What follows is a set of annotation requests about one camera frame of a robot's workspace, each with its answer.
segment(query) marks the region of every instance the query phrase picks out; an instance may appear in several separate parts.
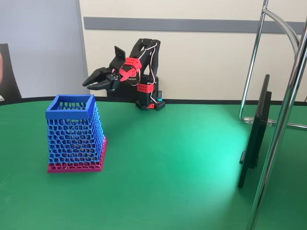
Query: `poster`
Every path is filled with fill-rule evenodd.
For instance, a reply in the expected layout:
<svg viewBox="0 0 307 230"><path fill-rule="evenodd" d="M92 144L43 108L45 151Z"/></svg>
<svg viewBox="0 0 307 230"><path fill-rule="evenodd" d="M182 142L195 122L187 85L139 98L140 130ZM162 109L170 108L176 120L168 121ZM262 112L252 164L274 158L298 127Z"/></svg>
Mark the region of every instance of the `poster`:
<svg viewBox="0 0 307 230"><path fill-rule="evenodd" d="M12 70L8 44L0 44L0 101L21 99Z"/></svg>

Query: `chrome metal pole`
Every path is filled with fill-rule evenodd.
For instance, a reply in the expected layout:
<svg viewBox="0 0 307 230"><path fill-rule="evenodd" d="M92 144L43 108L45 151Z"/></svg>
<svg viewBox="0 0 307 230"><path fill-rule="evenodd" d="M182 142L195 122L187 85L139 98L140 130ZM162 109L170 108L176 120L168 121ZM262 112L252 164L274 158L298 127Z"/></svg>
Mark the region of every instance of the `chrome metal pole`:
<svg viewBox="0 0 307 230"><path fill-rule="evenodd" d="M260 182L256 191L256 196L252 206L250 219L246 230L254 230L261 206L263 204L263 196L267 190L268 182L272 173L272 169L276 160L276 156L281 145L285 129L290 117L290 113L295 101L297 90L301 82L304 68L307 61L307 20L305 28L301 37L300 45L298 47L297 55L291 72L289 84L284 95L283 104L278 115L276 128L270 143L268 155L264 163Z"/></svg>
<svg viewBox="0 0 307 230"><path fill-rule="evenodd" d="M300 125L300 124L295 124L295 123L288 123L287 124L288 127L291 127L291 128L300 128L300 129L307 129L307 126L305 125Z"/></svg>
<svg viewBox="0 0 307 230"><path fill-rule="evenodd" d="M263 1L262 9L267 8L268 1L269 0L264 0ZM248 68L248 77L246 78L245 87L244 87L243 96L242 96L242 101L241 101L241 106L240 106L240 111L239 111L239 119L241 121L244 121L244 119L242 117L243 108L244 108L246 96L247 96L247 93L248 93L248 87L249 87L249 82L250 82L251 74L252 74L253 69L254 69L256 54L257 54L257 50L258 50L258 46L259 46L259 41L260 41L260 37L261 37L261 31L262 31L262 27L263 27L263 23L264 23L264 18L265 18L265 13L261 11L261 17L260 17L260 21L259 21L259 25L258 25L255 45L254 45L253 53L251 55L251 60L250 60L249 68Z"/></svg>
<svg viewBox="0 0 307 230"><path fill-rule="evenodd" d="M283 29L283 31L286 33L286 35L288 36L291 42L291 45L294 51L294 57L295 57L297 53L298 45L299 45L299 37L297 36L297 34L281 17L279 17L275 13L269 11L268 9L263 9L262 12L264 12L270 18L274 19L274 21L276 21L280 25L280 27Z"/></svg>

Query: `robotic arm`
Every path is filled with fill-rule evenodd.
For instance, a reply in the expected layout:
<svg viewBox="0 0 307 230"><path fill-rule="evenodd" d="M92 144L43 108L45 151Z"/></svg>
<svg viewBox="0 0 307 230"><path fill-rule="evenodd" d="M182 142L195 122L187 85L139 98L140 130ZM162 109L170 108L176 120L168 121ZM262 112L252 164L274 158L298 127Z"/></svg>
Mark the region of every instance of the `robotic arm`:
<svg viewBox="0 0 307 230"><path fill-rule="evenodd" d="M113 92L121 81L137 86L139 99L136 101L140 109L154 108L160 110L165 107L162 101L162 91L158 90L158 53L159 40L139 39L134 45L130 56L126 58L125 51L115 47L115 58L108 68L96 69L86 79L83 86L90 90L107 90ZM144 74L149 66L149 75Z"/></svg>

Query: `wire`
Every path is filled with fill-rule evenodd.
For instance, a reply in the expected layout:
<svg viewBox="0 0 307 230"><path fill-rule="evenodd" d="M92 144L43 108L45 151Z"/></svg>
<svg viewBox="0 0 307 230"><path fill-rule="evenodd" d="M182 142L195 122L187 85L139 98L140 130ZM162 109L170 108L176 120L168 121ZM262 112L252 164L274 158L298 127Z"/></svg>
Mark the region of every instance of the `wire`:
<svg viewBox="0 0 307 230"><path fill-rule="evenodd" d="M158 43L155 43L154 46L152 46L152 47L150 47L150 48L148 48L148 49L144 49L144 52L143 52L142 55L139 57L139 60L141 59L141 57L143 57L144 53L145 53L147 50L152 49L152 48L156 47L157 45L158 45Z"/></svg>
<svg viewBox="0 0 307 230"><path fill-rule="evenodd" d="M158 102L153 98L153 92L150 94L150 98L151 98L156 104L158 104Z"/></svg>
<svg viewBox="0 0 307 230"><path fill-rule="evenodd" d="M141 81L141 71L139 71L139 82L137 84L133 85L130 83L129 79L127 79L127 82L132 86L137 86L140 83L140 81Z"/></svg>
<svg viewBox="0 0 307 230"><path fill-rule="evenodd" d="M152 57L150 58L150 71L152 73L152 76L153 76L153 83L149 83L150 85L154 84L155 83L155 76L154 76L154 72L153 72L153 68L152 68L152 62L153 62L153 57L154 57L154 52L155 52L155 48L153 48L153 53L152 53Z"/></svg>

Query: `green tabletop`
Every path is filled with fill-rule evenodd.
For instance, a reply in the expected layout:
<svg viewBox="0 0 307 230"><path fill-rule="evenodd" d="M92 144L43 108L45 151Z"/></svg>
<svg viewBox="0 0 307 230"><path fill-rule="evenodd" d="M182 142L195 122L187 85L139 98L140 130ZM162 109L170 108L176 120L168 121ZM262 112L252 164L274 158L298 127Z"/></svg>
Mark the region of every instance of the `green tabletop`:
<svg viewBox="0 0 307 230"><path fill-rule="evenodd" d="M251 125L239 105L141 111L97 102L108 140L102 172L47 174L50 101L0 106L0 230L244 230L273 134L238 190ZM271 106L277 118L280 106ZM247 105L245 115L255 113ZM291 122L307 124L307 107ZM257 230L307 225L307 132L287 129Z"/></svg>

